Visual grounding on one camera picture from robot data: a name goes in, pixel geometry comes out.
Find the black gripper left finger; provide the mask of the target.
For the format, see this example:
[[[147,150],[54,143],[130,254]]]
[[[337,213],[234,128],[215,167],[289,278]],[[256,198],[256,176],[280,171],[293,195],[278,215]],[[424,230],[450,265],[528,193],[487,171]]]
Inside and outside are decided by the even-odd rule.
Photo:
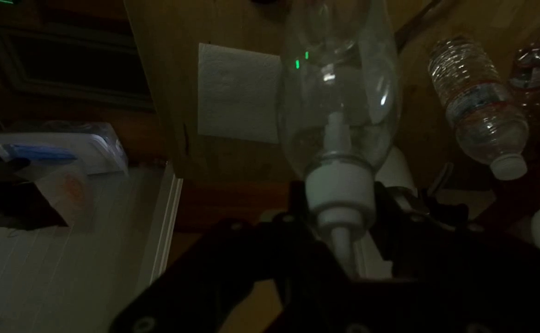
[[[265,333],[345,333],[334,296],[345,272],[306,226],[302,182],[269,222],[226,219],[197,241],[110,324],[108,333],[219,333],[261,282],[280,293]]]

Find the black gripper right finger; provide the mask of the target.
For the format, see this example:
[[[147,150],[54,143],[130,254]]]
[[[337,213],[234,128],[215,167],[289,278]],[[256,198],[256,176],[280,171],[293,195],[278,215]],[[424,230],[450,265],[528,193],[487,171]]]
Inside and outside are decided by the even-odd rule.
[[[540,248],[474,232],[467,215],[411,217],[372,189],[371,228],[387,280],[348,287],[345,319],[371,333],[540,333]]]

